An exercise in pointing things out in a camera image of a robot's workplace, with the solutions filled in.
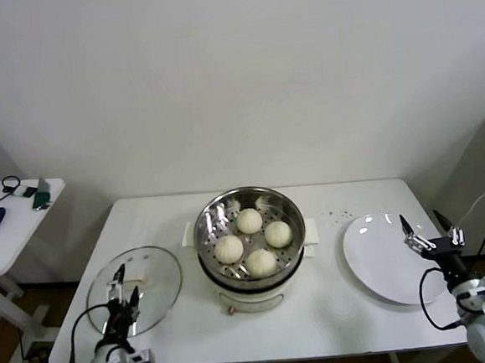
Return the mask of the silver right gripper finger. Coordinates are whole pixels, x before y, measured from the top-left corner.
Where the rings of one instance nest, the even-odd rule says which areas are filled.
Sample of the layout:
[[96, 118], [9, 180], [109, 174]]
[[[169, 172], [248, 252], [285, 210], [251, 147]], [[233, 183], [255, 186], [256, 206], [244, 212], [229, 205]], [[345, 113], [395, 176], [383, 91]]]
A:
[[432, 241], [414, 233], [409, 222], [404, 216], [399, 215], [399, 218], [401, 229], [405, 235], [405, 243], [410, 249], [412, 249], [414, 252], [427, 252], [434, 251], [434, 249], [436, 249], [436, 245]]
[[438, 220], [440, 227], [442, 227], [444, 232], [452, 239], [453, 246], [465, 244], [465, 236], [462, 228], [456, 226], [438, 210], [433, 210], [433, 215], [436, 217], [436, 220]]

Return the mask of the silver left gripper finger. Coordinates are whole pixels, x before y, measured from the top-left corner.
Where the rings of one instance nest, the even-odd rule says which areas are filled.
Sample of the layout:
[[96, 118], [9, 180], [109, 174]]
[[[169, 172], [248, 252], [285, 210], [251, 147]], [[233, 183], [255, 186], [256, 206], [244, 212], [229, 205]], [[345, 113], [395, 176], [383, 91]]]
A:
[[115, 272], [112, 280], [108, 283], [107, 293], [108, 301], [117, 301], [122, 303], [123, 301], [123, 279], [125, 277], [126, 265], [121, 264], [118, 270]]
[[130, 304], [131, 320], [137, 320], [138, 315], [139, 315], [139, 292], [138, 292], [138, 286], [135, 286], [134, 289], [132, 290], [132, 295], [131, 295], [130, 300], [129, 300], [128, 303]]

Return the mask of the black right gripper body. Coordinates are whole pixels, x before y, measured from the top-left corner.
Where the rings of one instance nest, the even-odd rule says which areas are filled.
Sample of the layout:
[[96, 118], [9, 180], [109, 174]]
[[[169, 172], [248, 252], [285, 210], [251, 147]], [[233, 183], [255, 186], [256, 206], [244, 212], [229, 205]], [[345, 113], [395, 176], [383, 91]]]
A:
[[449, 237], [432, 239], [434, 248], [423, 251], [423, 258], [435, 262], [442, 270], [447, 285], [460, 285], [468, 280], [468, 268], [461, 257], [462, 248]]

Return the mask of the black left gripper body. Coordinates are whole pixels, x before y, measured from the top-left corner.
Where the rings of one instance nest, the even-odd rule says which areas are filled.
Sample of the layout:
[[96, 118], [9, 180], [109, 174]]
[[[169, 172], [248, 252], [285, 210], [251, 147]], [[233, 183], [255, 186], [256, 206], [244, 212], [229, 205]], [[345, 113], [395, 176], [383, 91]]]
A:
[[130, 327], [136, 320], [131, 320], [129, 303], [108, 303], [109, 317], [103, 333], [106, 342], [127, 340]]

